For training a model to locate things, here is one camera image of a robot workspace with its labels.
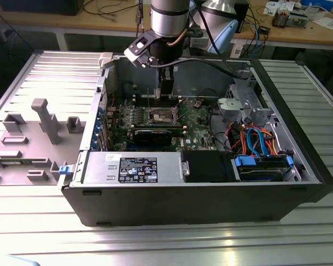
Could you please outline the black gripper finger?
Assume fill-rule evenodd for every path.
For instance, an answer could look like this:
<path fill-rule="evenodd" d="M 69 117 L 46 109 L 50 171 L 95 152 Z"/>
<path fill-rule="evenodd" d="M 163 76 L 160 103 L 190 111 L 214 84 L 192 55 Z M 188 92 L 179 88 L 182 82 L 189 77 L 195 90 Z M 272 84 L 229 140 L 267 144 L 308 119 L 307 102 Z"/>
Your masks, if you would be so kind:
<path fill-rule="evenodd" d="M 173 93 L 174 68 L 160 68 L 158 70 L 160 99 L 167 100 Z"/>

